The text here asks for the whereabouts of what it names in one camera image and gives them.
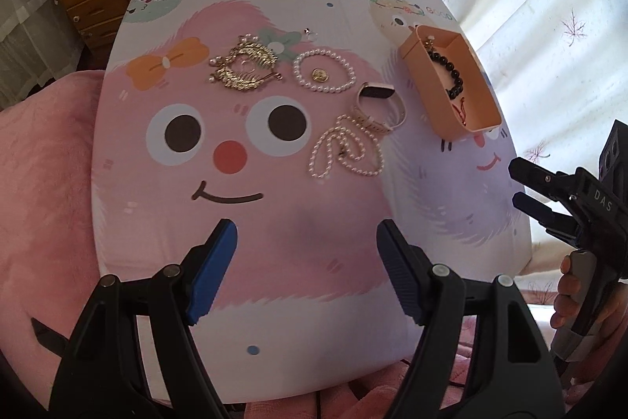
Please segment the right hand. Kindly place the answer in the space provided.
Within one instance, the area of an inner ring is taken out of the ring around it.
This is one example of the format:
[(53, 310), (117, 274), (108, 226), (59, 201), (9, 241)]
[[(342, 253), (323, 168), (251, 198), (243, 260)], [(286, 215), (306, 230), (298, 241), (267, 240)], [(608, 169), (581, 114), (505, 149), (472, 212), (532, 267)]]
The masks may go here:
[[(571, 272), (571, 257), (567, 255), (561, 262), (562, 276), (558, 283), (558, 296), (553, 302), (553, 313), (550, 326), (559, 329), (579, 313), (580, 305), (574, 300), (581, 288), (576, 275)], [(580, 363), (574, 373), (574, 384), (564, 393), (567, 407), (574, 406), (589, 390), (593, 382), (606, 368), (612, 355), (619, 346), (627, 329), (627, 284), (618, 282), (612, 296), (604, 306), (598, 319), (599, 338), (586, 359)]]

